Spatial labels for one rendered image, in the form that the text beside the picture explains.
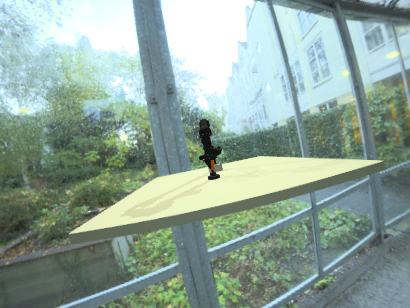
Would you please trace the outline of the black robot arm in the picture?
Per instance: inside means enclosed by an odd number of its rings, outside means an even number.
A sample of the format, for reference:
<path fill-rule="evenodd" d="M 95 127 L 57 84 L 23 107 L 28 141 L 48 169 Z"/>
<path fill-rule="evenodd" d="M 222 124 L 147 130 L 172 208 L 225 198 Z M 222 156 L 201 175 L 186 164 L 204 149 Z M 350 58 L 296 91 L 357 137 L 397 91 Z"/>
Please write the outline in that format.
<path fill-rule="evenodd" d="M 211 129 L 210 129 L 210 123 L 209 120 L 206 119 L 201 119 L 199 122 L 200 128 L 199 128 L 199 137 L 202 138 L 201 139 L 201 143 L 203 144 L 203 146 L 208 146 L 208 145 L 212 145 L 211 144 L 211 139 L 210 136 L 212 135 Z M 212 146 L 210 148 L 210 153 L 211 154 L 218 154 L 220 155 L 222 151 L 222 148 L 220 146 L 218 146 L 217 148 L 214 148 L 214 146 Z"/>

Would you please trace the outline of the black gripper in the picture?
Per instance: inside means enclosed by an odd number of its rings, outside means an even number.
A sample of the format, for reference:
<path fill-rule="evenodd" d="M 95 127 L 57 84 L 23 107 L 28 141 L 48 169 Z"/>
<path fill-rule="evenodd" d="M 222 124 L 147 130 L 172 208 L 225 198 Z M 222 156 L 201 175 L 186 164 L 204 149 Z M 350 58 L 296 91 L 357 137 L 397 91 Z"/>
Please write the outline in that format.
<path fill-rule="evenodd" d="M 205 154 L 201 155 L 199 157 L 199 160 L 203 160 L 207 164 L 207 166 L 211 169 L 211 160 L 214 160 L 214 165 L 215 165 L 215 159 L 216 159 L 215 156 L 219 156 L 219 155 L 210 153 L 210 148 L 212 147 L 212 145 L 203 146 L 203 147 L 204 147 L 203 150 Z"/>

